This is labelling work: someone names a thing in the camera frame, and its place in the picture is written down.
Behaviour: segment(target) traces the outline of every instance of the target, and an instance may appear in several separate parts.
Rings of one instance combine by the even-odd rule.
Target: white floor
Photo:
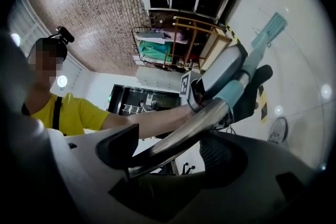
[[[233,124],[239,135],[266,140],[274,120],[289,124],[288,150],[313,168],[324,165],[333,138],[336,86],[335,44],[331,24],[319,0],[238,0],[228,24],[248,52],[251,41],[278,12],[288,26],[267,49],[263,64],[273,69],[264,84],[268,116],[256,113]],[[281,106],[282,113],[275,107]]]

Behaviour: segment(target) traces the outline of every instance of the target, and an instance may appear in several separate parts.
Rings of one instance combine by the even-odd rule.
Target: ceiling light
[[[61,88],[64,88],[66,84],[68,83],[68,79],[66,76],[59,76],[57,79],[57,85],[59,85]]]
[[[18,34],[11,34],[10,37],[12,38],[17,47],[20,46],[20,37]]]
[[[277,105],[277,106],[275,107],[275,109],[274,109],[274,113],[275,113],[275,115],[281,115],[282,112],[283,112],[283,108],[282,108],[282,106]]]
[[[328,84],[325,84],[321,88],[321,96],[323,99],[329,99],[331,97],[332,90]]]

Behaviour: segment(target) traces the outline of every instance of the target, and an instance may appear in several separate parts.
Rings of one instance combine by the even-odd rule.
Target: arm
[[[131,116],[119,116],[110,113],[105,118],[100,129],[105,130],[138,123],[139,138],[143,139],[174,131],[180,128],[193,114],[194,112],[188,105],[160,112],[139,113]]]

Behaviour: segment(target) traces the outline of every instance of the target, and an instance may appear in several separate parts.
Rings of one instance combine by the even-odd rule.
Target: yellow and black warning tape
[[[225,27],[227,28],[227,30],[229,30],[229,32],[233,36],[234,40],[237,43],[241,44],[239,38],[237,37],[235,32],[233,32],[233,30],[231,29],[231,27],[227,23],[225,24]],[[265,93],[263,85],[261,85],[258,88],[258,92],[259,92],[259,96],[260,96],[261,122],[265,123],[267,121],[267,99],[266,99],[266,93]]]

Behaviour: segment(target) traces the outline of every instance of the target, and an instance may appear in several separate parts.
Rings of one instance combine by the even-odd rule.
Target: brick wall
[[[142,0],[29,0],[54,33],[63,25],[74,35],[71,53],[92,71],[135,75],[131,28],[149,25]]]

